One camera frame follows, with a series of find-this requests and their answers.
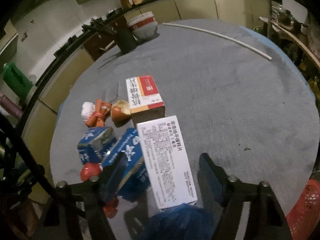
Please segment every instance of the cardboard box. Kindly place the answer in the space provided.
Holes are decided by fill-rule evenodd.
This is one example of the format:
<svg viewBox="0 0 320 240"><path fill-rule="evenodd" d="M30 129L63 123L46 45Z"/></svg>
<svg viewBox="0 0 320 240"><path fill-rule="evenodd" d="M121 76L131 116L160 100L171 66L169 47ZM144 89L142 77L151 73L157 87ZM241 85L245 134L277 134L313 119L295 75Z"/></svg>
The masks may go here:
<svg viewBox="0 0 320 240"><path fill-rule="evenodd" d="M126 79L128 101L134 126L164 117L164 102L150 75Z"/></svg>
<svg viewBox="0 0 320 240"><path fill-rule="evenodd" d="M82 164L100 163L116 141L112 127L89 128L77 145Z"/></svg>
<svg viewBox="0 0 320 240"><path fill-rule="evenodd" d="M176 116L138 123L141 148L159 209L197 200Z"/></svg>
<svg viewBox="0 0 320 240"><path fill-rule="evenodd" d="M102 168L112 165L119 152L127 155L128 165L119 184L118 195L133 202L150 187L138 131L135 128L126 130L121 140L103 160Z"/></svg>

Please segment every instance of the white crumpled tissue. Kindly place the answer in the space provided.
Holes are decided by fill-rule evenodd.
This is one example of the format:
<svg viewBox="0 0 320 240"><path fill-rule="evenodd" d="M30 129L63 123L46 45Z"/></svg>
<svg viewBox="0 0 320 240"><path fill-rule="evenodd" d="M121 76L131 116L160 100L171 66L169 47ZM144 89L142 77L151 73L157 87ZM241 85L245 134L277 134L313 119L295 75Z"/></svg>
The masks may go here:
<svg viewBox="0 0 320 240"><path fill-rule="evenodd" d="M92 113L95 111L95 105L91 102L84 102L82 105L81 117L83 121L87 121Z"/></svg>

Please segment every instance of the red plastic basket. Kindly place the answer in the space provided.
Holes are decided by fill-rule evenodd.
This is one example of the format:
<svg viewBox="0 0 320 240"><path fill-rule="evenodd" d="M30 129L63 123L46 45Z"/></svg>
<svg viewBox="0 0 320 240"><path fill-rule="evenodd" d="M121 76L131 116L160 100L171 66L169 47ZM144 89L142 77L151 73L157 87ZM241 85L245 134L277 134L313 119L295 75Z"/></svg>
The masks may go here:
<svg viewBox="0 0 320 240"><path fill-rule="evenodd" d="M299 200L287 215L293 240L306 240L320 216L320 184L309 179Z"/></svg>

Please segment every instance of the black cable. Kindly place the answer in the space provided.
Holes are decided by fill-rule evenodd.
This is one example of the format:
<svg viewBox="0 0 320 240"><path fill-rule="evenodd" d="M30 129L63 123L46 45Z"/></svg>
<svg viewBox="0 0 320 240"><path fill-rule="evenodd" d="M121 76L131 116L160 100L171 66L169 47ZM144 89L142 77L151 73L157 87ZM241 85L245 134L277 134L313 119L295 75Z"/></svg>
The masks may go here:
<svg viewBox="0 0 320 240"><path fill-rule="evenodd" d="M51 186L49 181L45 178L40 170L38 164L34 160L30 151L26 147L22 138L17 134L15 129L12 127L10 122L0 113L0 129L3 133L9 138L11 144L13 145L13 149L19 153L26 166L30 169L31 173L35 176L36 180L39 182L41 187L57 202L63 204L65 207L73 210L78 215L85 217L85 212L79 208L75 208L71 205L70 201L62 198L57 194L56 190Z"/></svg>

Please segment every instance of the blue box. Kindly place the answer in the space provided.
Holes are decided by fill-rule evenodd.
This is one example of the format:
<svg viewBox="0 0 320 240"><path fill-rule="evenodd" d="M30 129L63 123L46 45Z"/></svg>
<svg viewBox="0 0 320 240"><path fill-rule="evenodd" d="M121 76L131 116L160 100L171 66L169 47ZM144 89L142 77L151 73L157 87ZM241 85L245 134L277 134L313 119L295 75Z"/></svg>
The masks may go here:
<svg viewBox="0 0 320 240"><path fill-rule="evenodd" d="M77 145L82 164L101 163L107 152L117 142L112 127L91 127Z"/></svg>
<svg viewBox="0 0 320 240"><path fill-rule="evenodd" d="M127 155L128 166L119 184L118 195L133 202L150 187L138 131L135 128L126 130L121 140L102 161L102 168L111 165L119 152L124 152Z"/></svg>

